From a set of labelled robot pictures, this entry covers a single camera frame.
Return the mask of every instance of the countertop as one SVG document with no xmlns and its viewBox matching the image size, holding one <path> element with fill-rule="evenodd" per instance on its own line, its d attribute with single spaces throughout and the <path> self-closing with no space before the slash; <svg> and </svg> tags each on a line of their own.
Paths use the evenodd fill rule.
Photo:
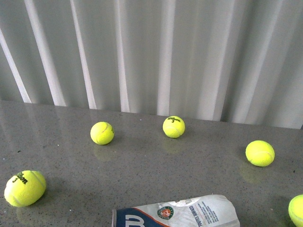
<svg viewBox="0 0 303 227">
<path fill-rule="evenodd" d="M 110 227 L 112 209 L 221 194 L 242 227 L 294 227 L 288 203 L 303 194 L 303 130 L 183 118 L 185 133 L 171 139 L 165 118 L 0 101 L 0 226 Z M 104 146 L 89 133 L 101 121 L 115 130 Z M 247 161 L 254 140 L 274 147 L 271 165 Z M 47 189 L 15 208 L 4 189 L 23 170 L 43 173 Z"/>
</svg>

